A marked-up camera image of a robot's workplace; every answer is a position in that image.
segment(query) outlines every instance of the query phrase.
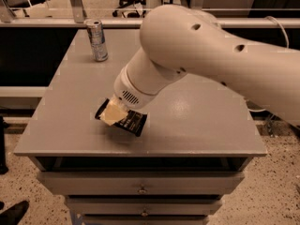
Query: gray tabletop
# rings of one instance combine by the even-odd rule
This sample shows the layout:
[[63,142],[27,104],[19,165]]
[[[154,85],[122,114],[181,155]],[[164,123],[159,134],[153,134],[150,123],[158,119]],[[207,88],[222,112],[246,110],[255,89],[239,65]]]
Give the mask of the gray tabletop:
[[266,150],[242,97],[221,84],[187,75],[139,110],[142,136],[94,118],[121,68],[139,49],[139,30],[105,30],[109,58],[94,62],[78,31],[16,155],[80,157],[241,157]]

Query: black shoe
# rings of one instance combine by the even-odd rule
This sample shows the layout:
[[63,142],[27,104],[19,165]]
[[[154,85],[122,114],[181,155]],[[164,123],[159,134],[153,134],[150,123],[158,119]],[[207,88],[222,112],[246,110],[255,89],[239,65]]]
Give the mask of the black shoe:
[[17,225],[23,218],[29,207],[28,201],[23,201],[13,205],[8,210],[0,214],[0,224]]

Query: floor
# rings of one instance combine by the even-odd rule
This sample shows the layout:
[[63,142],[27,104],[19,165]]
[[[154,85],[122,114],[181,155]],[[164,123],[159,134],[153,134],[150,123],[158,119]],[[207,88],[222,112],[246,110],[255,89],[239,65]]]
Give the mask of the floor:
[[[83,0],[89,17],[111,17],[118,0]],[[68,0],[52,0],[28,10],[31,17],[71,18]],[[14,147],[29,118],[6,117],[7,166],[0,175],[0,201],[5,208],[22,200],[30,202],[20,225],[70,225],[68,209],[62,196],[53,196],[36,179],[38,169],[27,157],[16,157]],[[270,138],[263,122],[256,121],[268,155],[254,158],[246,169],[246,178],[224,205],[210,217],[210,225],[300,225],[300,140],[282,121],[274,124],[275,138]]]

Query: can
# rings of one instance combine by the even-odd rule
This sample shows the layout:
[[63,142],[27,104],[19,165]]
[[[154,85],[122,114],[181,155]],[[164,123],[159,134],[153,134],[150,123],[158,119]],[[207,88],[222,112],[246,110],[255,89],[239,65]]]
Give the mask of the can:
[[108,53],[105,45],[102,22],[98,20],[88,20],[86,26],[95,61],[105,61],[108,58]]

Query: black metal stand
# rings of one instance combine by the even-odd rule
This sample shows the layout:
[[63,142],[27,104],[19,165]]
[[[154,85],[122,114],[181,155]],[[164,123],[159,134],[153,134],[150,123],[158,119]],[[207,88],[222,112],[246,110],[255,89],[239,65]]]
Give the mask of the black metal stand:
[[0,174],[5,174],[8,172],[8,167],[6,165],[6,147],[4,140],[4,128],[8,125],[4,122],[3,117],[0,116]]

